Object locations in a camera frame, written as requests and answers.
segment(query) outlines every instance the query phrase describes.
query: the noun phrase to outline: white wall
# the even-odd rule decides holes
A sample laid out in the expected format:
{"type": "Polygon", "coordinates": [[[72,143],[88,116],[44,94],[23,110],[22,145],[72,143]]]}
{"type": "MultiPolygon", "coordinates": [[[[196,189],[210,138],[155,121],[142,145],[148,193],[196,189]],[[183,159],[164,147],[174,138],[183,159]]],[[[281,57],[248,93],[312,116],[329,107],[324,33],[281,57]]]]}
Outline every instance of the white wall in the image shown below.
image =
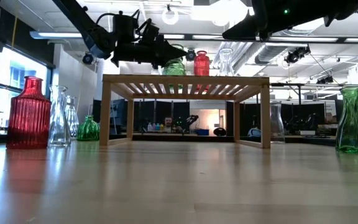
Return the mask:
{"type": "Polygon", "coordinates": [[[56,69],[53,71],[52,83],[66,86],[66,95],[77,97],[78,119],[83,122],[96,92],[98,76],[95,70],[65,52],[60,44],[55,45],[53,63],[56,69]]]}

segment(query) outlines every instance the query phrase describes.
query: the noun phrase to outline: glass bottle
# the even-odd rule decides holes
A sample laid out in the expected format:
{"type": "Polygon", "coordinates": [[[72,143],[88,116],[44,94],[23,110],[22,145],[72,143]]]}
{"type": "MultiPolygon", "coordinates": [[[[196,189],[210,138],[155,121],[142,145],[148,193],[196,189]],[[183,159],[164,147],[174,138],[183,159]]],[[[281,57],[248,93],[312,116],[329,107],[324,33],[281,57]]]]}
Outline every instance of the glass bottle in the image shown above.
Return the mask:
{"type": "Polygon", "coordinates": [[[231,66],[231,55],[233,53],[232,49],[226,48],[219,51],[219,58],[221,59],[221,64],[219,68],[219,73],[217,76],[222,77],[232,77],[234,76],[233,67],[231,66]]]}
{"type": "Polygon", "coordinates": [[[65,116],[66,90],[61,85],[49,86],[51,91],[52,107],[50,111],[49,146],[69,146],[70,131],[65,116]]]}
{"type": "Polygon", "coordinates": [[[48,146],[50,101],[42,95],[42,79],[24,78],[23,92],[11,99],[6,147],[43,149],[48,146]]]}
{"type": "Polygon", "coordinates": [[[341,89],[342,116],[336,132],[336,151],[358,153],[358,86],[341,89]]]}
{"type": "Polygon", "coordinates": [[[70,131],[70,136],[75,138],[77,137],[78,122],[77,111],[75,110],[75,96],[66,96],[67,104],[65,109],[68,129],[70,131]]]}
{"type": "Polygon", "coordinates": [[[273,142],[285,142],[284,124],[281,119],[281,102],[270,103],[270,140],[273,142]]]}
{"type": "MultiPolygon", "coordinates": [[[[172,44],[173,47],[176,47],[180,50],[183,50],[183,46],[180,44],[172,44]]],[[[185,65],[183,64],[183,59],[181,57],[169,60],[162,71],[162,75],[186,75],[185,65]]]]}
{"type": "Polygon", "coordinates": [[[86,115],[85,122],[78,128],[78,141],[99,141],[99,125],[93,121],[93,115],[86,115]]]}
{"type": "Polygon", "coordinates": [[[209,57],[204,50],[198,51],[194,59],[194,75],[198,77],[209,76],[209,57]]]}

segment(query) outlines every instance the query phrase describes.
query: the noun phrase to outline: white cylinder light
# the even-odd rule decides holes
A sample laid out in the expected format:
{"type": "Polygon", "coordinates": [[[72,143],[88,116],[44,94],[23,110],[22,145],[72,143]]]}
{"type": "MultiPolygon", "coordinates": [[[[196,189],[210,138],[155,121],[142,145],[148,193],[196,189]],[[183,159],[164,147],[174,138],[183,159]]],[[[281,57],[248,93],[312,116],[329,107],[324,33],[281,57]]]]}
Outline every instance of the white cylinder light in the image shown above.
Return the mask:
{"type": "Polygon", "coordinates": [[[168,14],[168,9],[164,9],[164,11],[162,12],[162,20],[164,21],[164,23],[168,24],[168,25],[174,25],[179,21],[179,13],[176,9],[171,9],[171,12],[173,12],[173,17],[172,18],[167,18],[167,14],[168,14]]]}

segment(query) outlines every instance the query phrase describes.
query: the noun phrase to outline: robotic arm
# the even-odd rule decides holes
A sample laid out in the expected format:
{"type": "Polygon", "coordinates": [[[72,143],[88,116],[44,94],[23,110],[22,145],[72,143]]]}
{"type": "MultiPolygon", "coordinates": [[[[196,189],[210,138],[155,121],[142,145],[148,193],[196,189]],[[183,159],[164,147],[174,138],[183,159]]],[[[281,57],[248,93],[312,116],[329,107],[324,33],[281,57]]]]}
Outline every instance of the robotic arm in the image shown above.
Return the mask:
{"type": "Polygon", "coordinates": [[[122,11],[119,14],[105,13],[95,23],[86,13],[88,8],[81,7],[76,0],[52,1],[81,33],[90,53],[106,60],[114,52],[111,61],[117,67],[119,61],[146,62],[153,67],[164,67],[169,60],[186,55],[185,51],[172,47],[164,40],[151,19],[139,26],[139,10],[131,16],[123,15],[122,11]],[[98,25],[104,16],[113,16],[112,32],[98,25]]]}

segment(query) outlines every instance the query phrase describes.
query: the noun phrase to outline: ceiling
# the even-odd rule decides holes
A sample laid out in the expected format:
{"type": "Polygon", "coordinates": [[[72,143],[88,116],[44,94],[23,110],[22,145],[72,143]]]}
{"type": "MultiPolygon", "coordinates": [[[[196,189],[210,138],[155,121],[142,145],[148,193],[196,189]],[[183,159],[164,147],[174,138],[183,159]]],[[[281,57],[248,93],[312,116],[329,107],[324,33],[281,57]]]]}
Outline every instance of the ceiling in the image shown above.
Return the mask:
{"type": "MultiPolygon", "coordinates": [[[[118,10],[124,11],[125,14],[132,14],[137,9],[144,9],[144,13],[140,16],[140,23],[144,18],[151,18],[157,27],[160,28],[161,33],[170,34],[221,34],[228,29],[228,26],[216,26],[211,21],[195,21],[191,19],[191,9],[193,1],[181,1],[180,7],[172,7],[178,9],[179,20],[175,25],[168,25],[162,20],[162,12],[165,9],[163,4],[147,5],[140,4],[134,1],[128,2],[125,0],[78,0],[82,6],[88,7],[88,14],[96,20],[100,14],[105,12],[118,13],[118,10]]],[[[34,0],[2,0],[1,6],[8,10],[13,15],[30,25],[37,31],[42,32],[77,32],[71,22],[63,15],[58,7],[51,1],[34,1],[34,0]]],[[[105,29],[111,30],[109,19],[102,19],[100,22],[105,29]]],[[[329,27],[319,26],[311,35],[322,36],[339,36],[339,35],[354,35],[358,36],[358,14],[353,14],[343,21],[334,21],[329,27]]],[[[221,46],[220,42],[211,41],[170,41],[171,44],[182,44],[185,48],[194,48],[196,50],[207,51],[210,59],[219,52],[221,46]]],[[[272,62],[275,66],[262,67],[261,72],[276,81],[283,80],[291,76],[291,79],[298,77],[299,82],[307,82],[308,77],[324,72],[322,67],[326,70],[332,69],[334,77],[338,80],[346,79],[347,69],[354,66],[358,62],[358,45],[338,45],[338,44],[310,44],[312,57],[306,57],[300,60],[299,63],[291,66],[290,69],[285,69],[281,66],[283,57],[277,57],[272,62]]],[[[65,44],[65,50],[71,52],[73,55],[81,57],[87,51],[82,40],[70,40],[70,44],[65,44]]],[[[138,66],[136,63],[130,64],[130,67],[138,66]]],[[[144,72],[149,72],[148,66],[141,66],[138,70],[144,69],[144,72]]]]}

